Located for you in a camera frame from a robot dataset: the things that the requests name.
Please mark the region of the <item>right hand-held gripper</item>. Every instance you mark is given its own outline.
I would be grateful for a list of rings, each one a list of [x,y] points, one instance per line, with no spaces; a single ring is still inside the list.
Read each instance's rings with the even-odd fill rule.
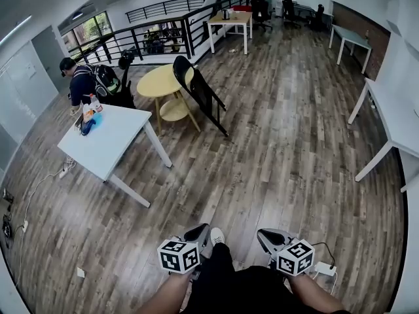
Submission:
[[[272,270],[296,277],[313,265],[315,248],[306,240],[273,228],[258,230],[257,239],[270,256],[268,267]]]

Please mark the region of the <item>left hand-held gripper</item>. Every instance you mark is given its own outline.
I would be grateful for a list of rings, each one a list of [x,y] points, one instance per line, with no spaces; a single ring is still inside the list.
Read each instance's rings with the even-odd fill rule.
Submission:
[[[209,224],[201,223],[164,240],[157,249],[160,267],[169,274],[199,275],[202,264],[211,255],[209,236]]]

